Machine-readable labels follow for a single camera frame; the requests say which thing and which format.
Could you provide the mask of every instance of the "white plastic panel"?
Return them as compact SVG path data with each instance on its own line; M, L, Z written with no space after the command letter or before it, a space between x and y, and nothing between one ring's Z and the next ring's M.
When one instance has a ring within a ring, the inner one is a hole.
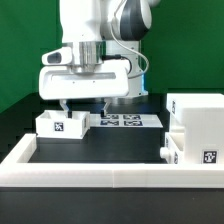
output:
M0 187L224 187L223 165L27 164L9 159L18 147L22 155L32 149L35 138L25 135L2 162Z

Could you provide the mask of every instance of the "green backdrop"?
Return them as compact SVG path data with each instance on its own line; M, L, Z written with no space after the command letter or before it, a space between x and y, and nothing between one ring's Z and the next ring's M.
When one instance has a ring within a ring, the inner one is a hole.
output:
M224 1L162 0L142 41L149 92L224 92ZM41 56L60 47L57 0L0 1L0 112L38 91Z

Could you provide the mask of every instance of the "tall white box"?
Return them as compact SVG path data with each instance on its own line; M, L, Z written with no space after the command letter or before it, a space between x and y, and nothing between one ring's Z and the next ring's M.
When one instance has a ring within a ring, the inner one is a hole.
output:
M224 164L224 96L168 94L169 132L161 157L173 164Z

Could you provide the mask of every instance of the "white block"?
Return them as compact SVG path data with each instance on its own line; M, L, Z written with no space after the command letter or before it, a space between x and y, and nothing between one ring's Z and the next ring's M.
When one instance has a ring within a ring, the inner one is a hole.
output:
M72 118L67 118L65 111L45 110L36 118L38 137L82 139L90 128L90 113L73 111Z

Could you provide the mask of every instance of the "black and white sticker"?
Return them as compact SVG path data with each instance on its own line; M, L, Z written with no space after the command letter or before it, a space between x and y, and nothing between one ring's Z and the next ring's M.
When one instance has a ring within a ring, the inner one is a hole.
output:
M124 121L124 126L143 126L141 121Z
M133 114L125 114L123 115L124 120L141 120L140 115L133 115Z
M119 121L101 121L100 125L104 126L119 126Z
M176 152L175 152L175 155L174 155L174 163L178 164L178 154Z
M217 151L203 151L204 164L216 164L218 159Z
M64 123L63 122L55 122L54 130L55 131L64 131Z
M176 102L173 101L173 103L172 103L172 112L173 112L173 114L175 114L175 111L176 111Z
M165 147L166 147L166 148L169 147L169 140L168 140L168 138L165 139Z
M102 117L102 119L106 119L106 120L118 120L119 119L119 115L118 114L107 114L106 117Z

